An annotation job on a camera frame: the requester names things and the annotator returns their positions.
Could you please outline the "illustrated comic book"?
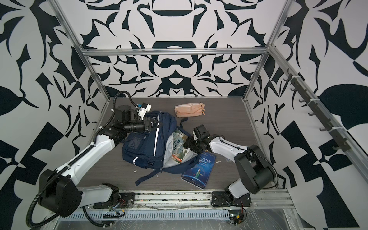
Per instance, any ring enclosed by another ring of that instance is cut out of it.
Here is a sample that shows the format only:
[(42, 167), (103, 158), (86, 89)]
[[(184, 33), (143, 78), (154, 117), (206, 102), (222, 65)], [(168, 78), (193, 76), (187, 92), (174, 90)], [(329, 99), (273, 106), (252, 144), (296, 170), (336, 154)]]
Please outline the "illustrated comic book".
[(184, 147), (184, 144), (189, 136), (177, 128), (172, 134), (172, 137), (172, 160), (177, 164), (181, 164), (191, 159), (194, 153), (190, 149)]

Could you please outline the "blue Little Prince book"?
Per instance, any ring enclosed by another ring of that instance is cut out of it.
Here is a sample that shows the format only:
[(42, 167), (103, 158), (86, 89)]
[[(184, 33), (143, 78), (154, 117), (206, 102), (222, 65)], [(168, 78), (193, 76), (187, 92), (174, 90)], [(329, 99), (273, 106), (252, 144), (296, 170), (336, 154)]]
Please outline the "blue Little Prince book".
[(212, 153), (204, 152), (200, 154), (198, 163), (186, 170), (181, 175), (181, 179), (200, 189), (205, 189), (215, 161), (216, 155)]

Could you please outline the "navy blue backpack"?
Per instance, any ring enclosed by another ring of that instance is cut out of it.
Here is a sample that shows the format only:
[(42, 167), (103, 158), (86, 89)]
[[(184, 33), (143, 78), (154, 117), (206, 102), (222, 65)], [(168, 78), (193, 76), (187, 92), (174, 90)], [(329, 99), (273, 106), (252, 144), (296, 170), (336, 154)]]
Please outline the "navy blue backpack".
[[(135, 182), (139, 186), (146, 180), (161, 172), (182, 174), (194, 167), (200, 160), (199, 154), (183, 147), (185, 140), (180, 138), (179, 143), (174, 137), (176, 131), (184, 136), (191, 137), (188, 132), (177, 126), (174, 116), (168, 112), (153, 111), (147, 117), (162, 122), (163, 126), (151, 132), (134, 132), (126, 138), (122, 147), (123, 160), (143, 169), (153, 171)], [(181, 162), (173, 159), (175, 144), (187, 154)]]

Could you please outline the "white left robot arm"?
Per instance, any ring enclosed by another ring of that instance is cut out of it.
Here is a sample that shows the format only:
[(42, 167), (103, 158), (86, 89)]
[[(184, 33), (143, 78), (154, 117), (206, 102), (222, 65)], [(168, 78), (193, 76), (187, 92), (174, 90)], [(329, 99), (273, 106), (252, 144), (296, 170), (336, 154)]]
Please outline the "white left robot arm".
[(33, 204), (39, 204), (61, 217), (95, 203), (116, 205), (119, 197), (117, 187), (111, 184), (78, 185), (86, 173), (128, 133), (157, 130), (162, 126), (161, 122), (146, 116), (150, 109), (151, 105), (146, 103), (138, 104), (135, 110), (130, 106), (116, 108), (111, 124), (101, 128), (87, 148), (56, 170), (46, 170), (41, 174), (39, 194)]

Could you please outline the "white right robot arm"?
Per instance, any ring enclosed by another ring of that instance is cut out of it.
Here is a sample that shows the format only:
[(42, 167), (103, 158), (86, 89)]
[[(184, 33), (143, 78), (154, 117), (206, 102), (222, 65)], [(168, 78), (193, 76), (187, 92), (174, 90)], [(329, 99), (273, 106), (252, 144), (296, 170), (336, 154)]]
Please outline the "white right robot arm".
[(277, 178), (273, 165), (257, 145), (237, 145), (222, 136), (211, 135), (203, 125), (193, 129), (193, 137), (185, 141), (184, 147), (195, 153), (219, 154), (236, 164), (240, 178), (226, 189), (234, 199), (249, 193), (257, 194)]

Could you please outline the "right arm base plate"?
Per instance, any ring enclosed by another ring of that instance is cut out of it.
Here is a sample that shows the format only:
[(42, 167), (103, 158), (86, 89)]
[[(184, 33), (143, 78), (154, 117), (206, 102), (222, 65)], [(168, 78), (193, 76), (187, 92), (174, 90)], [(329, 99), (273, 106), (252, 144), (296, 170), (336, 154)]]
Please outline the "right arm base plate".
[(252, 205), (252, 200), (249, 194), (245, 194), (240, 198), (235, 198), (228, 191), (222, 192), (212, 192), (211, 205), (214, 208), (221, 207), (250, 207)]

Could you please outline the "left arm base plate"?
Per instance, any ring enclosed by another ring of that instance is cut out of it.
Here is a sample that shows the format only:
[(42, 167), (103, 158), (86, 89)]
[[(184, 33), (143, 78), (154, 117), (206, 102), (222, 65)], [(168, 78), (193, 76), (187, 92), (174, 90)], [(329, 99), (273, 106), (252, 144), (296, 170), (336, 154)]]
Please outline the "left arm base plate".
[(109, 198), (107, 202), (104, 203), (95, 203), (93, 205), (94, 209), (125, 209), (130, 208), (134, 205), (135, 193), (133, 192), (124, 192), (124, 193), (114, 193)]

